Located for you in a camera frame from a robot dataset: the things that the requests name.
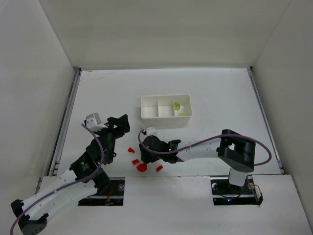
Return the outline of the red small lego brick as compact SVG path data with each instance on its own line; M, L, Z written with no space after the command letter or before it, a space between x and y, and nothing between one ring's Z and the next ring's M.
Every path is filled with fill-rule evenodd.
M160 166L158 166L158 167L156 168L156 171L157 171L157 172L160 172L162 169L163 169L163 166L160 165Z

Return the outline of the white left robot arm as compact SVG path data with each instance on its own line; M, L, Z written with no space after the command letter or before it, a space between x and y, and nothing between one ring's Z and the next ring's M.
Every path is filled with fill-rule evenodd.
M63 209L108 189L110 178L102 166L113 162L116 140L130 131L128 116L109 117L106 123L102 123L99 115L94 113L86 116L81 125L93 136L93 140L51 185L28 199L17 199L11 203L16 220L10 234L18 226L24 235L37 235Z

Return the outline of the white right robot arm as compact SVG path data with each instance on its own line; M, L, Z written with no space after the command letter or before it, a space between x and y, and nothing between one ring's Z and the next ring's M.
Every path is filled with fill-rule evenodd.
M176 164L216 158L230 167L228 182L237 187L244 186L248 174L254 171L255 141L231 130L222 130L221 135L195 143L181 140L165 142L153 132L154 128L148 128L138 134L141 160L146 165L158 160Z

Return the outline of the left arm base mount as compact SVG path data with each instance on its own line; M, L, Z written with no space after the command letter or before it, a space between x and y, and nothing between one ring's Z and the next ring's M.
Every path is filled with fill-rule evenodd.
M125 177L111 177L110 183L104 192L87 196L79 201L78 206L123 206L125 192Z

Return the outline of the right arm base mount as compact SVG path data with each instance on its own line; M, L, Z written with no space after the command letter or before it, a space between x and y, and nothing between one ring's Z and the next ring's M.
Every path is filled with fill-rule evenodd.
M211 178L214 206L256 205L264 200L260 187L252 176L247 176L242 187L231 185L227 177Z

